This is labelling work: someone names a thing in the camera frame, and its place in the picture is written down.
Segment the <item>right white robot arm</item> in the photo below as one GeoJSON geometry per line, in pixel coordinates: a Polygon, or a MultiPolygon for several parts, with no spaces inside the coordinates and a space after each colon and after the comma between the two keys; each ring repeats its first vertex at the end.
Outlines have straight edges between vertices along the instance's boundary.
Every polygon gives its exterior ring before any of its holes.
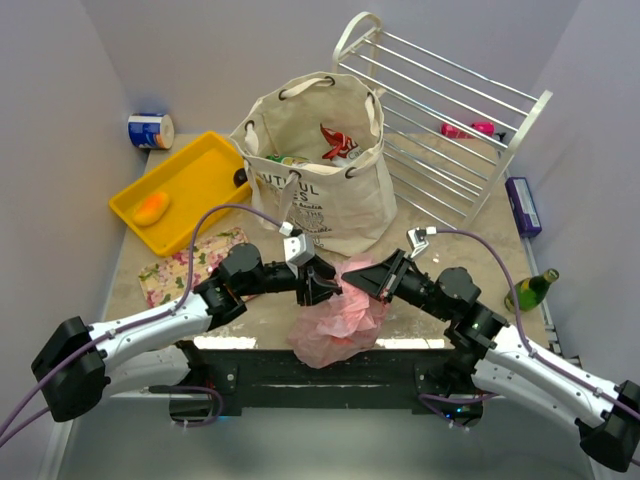
{"type": "Polygon", "coordinates": [[[479,302],[466,269],[447,268],[430,280],[398,250],[341,278],[377,300],[399,298],[447,323],[453,351],[432,375],[446,388],[470,380],[576,429],[581,449],[601,465],[617,472],[631,466],[639,445],[638,385],[600,379],[522,341],[515,325],[479,302]]]}

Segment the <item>yellow plastic tray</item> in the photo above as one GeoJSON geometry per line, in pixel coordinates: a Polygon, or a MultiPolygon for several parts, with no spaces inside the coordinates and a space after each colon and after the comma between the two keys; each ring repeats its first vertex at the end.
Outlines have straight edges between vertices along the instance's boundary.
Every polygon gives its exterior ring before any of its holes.
{"type": "Polygon", "coordinates": [[[114,195],[109,206],[151,251],[170,256],[188,245],[207,211],[245,201],[251,187],[234,183],[243,168],[242,157],[224,137],[206,132],[114,195]],[[168,196],[167,208],[155,223],[139,225],[135,215],[157,193],[168,196]]]}

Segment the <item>green chips bag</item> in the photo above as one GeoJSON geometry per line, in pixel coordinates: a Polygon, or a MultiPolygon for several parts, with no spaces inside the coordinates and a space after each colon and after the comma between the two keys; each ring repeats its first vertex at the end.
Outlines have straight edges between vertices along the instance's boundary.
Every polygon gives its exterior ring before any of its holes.
{"type": "Polygon", "coordinates": [[[266,159],[281,165],[293,167],[305,167],[311,164],[308,159],[299,156],[272,154],[267,155],[266,159]]]}

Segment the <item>orange toy mango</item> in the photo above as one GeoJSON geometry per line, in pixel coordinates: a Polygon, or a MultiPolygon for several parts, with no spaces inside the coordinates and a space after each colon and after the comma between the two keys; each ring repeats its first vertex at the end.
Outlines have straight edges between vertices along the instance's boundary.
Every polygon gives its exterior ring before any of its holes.
{"type": "Polygon", "coordinates": [[[166,192],[156,192],[146,197],[133,213],[133,223],[140,227],[155,224],[165,214],[171,202],[166,192]]]}

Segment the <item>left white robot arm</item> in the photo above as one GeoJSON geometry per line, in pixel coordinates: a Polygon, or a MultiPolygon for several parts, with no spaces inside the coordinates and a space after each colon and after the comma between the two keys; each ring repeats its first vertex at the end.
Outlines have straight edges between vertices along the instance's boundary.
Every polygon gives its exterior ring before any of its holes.
{"type": "Polygon", "coordinates": [[[206,280],[176,301],[109,322],[63,321],[31,370],[53,420],[73,420],[99,404],[125,362],[231,323],[246,311],[248,296],[293,291],[299,305],[317,305],[341,294],[335,275],[333,266],[308,252],[265,263],[255,245],[238,244],[206,280]]]}

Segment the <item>pink plastic bag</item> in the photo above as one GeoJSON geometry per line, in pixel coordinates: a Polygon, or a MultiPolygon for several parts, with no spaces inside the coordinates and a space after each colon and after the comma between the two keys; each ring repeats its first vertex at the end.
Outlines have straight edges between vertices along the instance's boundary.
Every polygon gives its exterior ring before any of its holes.
{"type": "Polygon", "coordinates": [[[287,337],[298,360],[321,369],[374,347],[390,306],[341,279],[373,264],[372,256],[361,254],[334,265],[342,293],[302,308],[287,337]]]}

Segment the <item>beige canvas tote bag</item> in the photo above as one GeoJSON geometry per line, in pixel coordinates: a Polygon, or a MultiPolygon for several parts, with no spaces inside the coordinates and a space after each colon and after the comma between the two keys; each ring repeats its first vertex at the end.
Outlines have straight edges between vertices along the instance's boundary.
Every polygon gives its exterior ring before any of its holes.
{"type": "Polygon", "coordinates": [[[253,207],[292,223],[324,250],[368,250],[397,213],[383,120],[374,92],[347,74],[312,73],[259,98],[229,137],[243,157],[253,207]],[[351,137],[364,153],[344,168],[323,160],[330,147],[320,125],[351,137]],[[272,154],[311,164],[281,165],[266,159],[272,154]]]}

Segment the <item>red white snack packet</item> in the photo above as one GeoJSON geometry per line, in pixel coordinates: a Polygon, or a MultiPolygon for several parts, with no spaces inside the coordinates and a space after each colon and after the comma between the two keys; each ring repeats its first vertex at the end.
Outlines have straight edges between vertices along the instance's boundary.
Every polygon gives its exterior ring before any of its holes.
{"type": "Polygon", "coordinates": [[[330,149],[322,155],[335,167],[348,167],[357,160],[364,150],[351,137],[320,125],[320,131],[330,149]]]}

